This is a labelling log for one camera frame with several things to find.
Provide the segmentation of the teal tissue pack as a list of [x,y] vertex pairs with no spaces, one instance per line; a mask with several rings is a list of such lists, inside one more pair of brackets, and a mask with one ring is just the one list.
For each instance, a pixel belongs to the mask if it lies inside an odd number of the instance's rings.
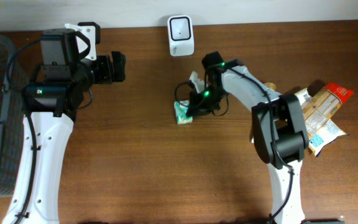
[[188,111],[189,101],[175,101],[174,109],[177,119],[177,124],[188,124],[193,121],[192,116],[187,116],[186,112]]

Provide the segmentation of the white cream tube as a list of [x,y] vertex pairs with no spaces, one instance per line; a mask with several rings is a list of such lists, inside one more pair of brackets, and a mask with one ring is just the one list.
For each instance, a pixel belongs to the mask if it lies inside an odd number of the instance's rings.
[[[272,83],[272,82],[265,82],[264,85],[272,91],[275,91],[277,89],[276,84]],[[250,142],[253,144],[254,143],[254,129],[253,127],[251,127],[250,129],[250,136],[249,136],[249,140]]]

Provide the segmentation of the orange pasta package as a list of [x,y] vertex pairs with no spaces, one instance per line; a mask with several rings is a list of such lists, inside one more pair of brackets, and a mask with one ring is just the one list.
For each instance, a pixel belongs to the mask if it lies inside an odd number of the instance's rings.
[[311,97],[303,107],[309,138],[314,136],[353,94],[353,90],[330,82]]

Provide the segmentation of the cream snack bag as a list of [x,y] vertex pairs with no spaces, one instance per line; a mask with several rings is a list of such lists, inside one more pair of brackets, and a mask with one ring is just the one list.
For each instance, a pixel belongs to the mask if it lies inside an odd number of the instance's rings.
[[[302,108],[312,99],[307,88],[301,89],[295,95],[298,97]],[[335,142],[337,138],[342,136],[348,136],[348,134],[329,119],[312,137],[309,137],[309,149],[315,157],[318,157],[325,146]]]

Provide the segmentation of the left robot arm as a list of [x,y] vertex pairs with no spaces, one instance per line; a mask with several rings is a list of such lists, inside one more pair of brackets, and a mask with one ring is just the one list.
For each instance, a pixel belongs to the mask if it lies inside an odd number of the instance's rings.
[[84,93],[94,84],[125,80],[126,57],[113,51],[94,60],[39,65],[21,91],[23,145],[16,185],[3,223],[59,223],[58,194],[63,158]]

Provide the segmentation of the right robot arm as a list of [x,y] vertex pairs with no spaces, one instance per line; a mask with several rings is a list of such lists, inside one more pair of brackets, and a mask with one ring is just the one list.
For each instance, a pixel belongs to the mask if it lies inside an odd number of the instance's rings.
[[303,223],[300,170],[308,148],[308,133],[300,102],[256,79],[238,59],[224,61],[219,52],[201,61],[204,77],[192,75],[186,116],[202,116],[220,109],[227,95],[237,98],[252,115],[253,144],[268,167],[272,187],[269,223]]

